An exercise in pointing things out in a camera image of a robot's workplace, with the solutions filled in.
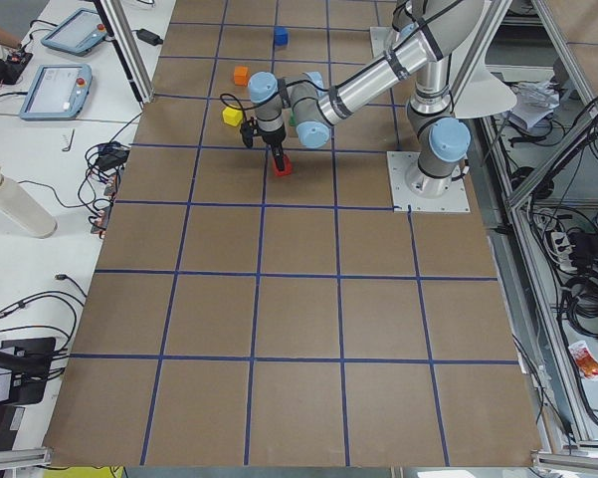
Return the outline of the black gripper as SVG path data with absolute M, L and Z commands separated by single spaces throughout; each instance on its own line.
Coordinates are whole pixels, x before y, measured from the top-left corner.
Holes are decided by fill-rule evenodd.
M 285 122 L 282 117 L 275 119 L 257 118 L 259 133 L 264 143 L 272 148 L 275 171 L 288 171 L 289 163 L 282 147 L 286 139 Z

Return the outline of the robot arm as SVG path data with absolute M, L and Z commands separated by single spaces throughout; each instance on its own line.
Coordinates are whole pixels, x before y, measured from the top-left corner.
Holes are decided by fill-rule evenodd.
M 272 151 L 278 172 L 284 172 L 289 162 L 283 149 L 285 110 L 293 113 L 299 142 L 319 148 L 329 141 L 339 122 L 414 77 L 407 117 L 421 151 L 405 179 L 420 197 L 443 195 L 471 142 L 469 129 L 449 112 L 451 56 L 477 27 L 483 10 L 484 4 L 478 0 L 397 2 L 382 52 L 329 88 L 322 85 L 316 72 L 289 78 L 268 72 L 253 74 L 248 91 L 255 114 L 240 125 L 244 145 L 251 147 L 254 137 L 261 137 Z

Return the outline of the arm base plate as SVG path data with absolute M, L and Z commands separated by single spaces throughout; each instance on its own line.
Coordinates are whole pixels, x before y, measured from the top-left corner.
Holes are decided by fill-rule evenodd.
M 465 214 L 471 208 L 457 164 L 451 175 L 434 179 L 418 168 L 416 151 L 388 151 L 387 169 L 395 212 Z
M 370 29 L 371 50 L 377 63 L 385 64 L 395 76 L 411 74 L 426 55 L 420 50 L 417 39 L 417 25 L 409 24 L 400 31 L 392 27 Z

